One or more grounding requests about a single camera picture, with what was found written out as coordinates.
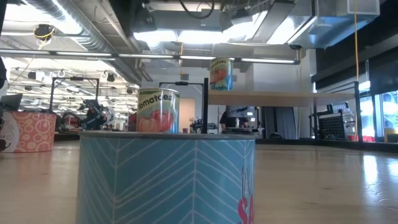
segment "ductwork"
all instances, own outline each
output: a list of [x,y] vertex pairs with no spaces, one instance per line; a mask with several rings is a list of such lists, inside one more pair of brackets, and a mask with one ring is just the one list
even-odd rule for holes
[[[80,11],[71,0],[23,0],[43,13],[71,27],[80,27],[82,38],[73,40],[89,52],[115,52],[113,46],[105,39],[91,21]],[[120,58],[106,62],[114,67],[118,73],[130,83],[140,83],[142,77],[139,71],[133,70]]]

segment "tomato can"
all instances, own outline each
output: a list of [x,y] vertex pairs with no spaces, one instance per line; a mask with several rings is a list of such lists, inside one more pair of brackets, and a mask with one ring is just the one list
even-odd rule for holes
[[166,88],[138,90],[137,131],[178,133],[180,93]]
[[210,89],[232,90],[233,63],[229,58],[214,58],[210,63]]

